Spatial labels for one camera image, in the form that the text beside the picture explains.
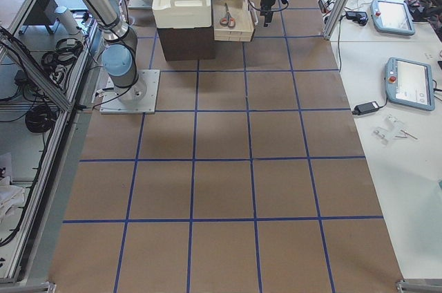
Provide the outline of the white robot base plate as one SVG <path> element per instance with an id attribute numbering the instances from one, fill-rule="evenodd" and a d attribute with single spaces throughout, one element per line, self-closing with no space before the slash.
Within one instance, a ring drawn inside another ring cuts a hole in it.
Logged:
<path id="1" fill-rule="evenodd" d="M 106 87 L 111 88 L 103 96 L 104 104 L 99 107 L 102 114 L 138 114 L 154 113 L 157 91 L 160 82 L 160 70 L 138 70 L 137 83 L 124 95 L 122 88 L 113 88 L 113 81 L 108 77 Z"/>

